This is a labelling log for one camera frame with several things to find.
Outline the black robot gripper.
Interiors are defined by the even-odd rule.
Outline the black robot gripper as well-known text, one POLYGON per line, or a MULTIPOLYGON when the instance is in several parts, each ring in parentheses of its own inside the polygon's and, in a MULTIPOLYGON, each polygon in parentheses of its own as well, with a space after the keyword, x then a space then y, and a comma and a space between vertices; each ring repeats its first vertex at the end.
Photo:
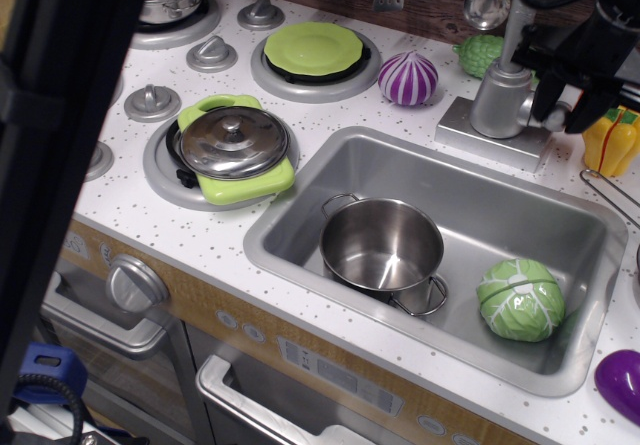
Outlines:
POLYGON ((581 134, 622 103, 639 108, 639 0, 597 0, 591 16, 574 28, 524 28, 512 60, 536 71, 533 116, 543 120, 566 85, 580 95, 566 124, 581 134))

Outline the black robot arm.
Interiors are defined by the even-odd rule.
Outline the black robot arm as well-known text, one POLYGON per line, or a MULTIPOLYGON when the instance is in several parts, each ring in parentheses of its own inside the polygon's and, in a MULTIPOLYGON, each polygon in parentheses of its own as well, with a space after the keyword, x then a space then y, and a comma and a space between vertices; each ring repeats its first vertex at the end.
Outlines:
MULTIPOLYGON (((578 0, 521 0, 550 10, 578 0)), ((596 0, 591 15, 571 28, 527 25, 512 59, 539 79, 531 116, 545 121, 567 85, 582 91, 564 130, 580 134, 609 109, 639 109, 639 0, 596 0)))

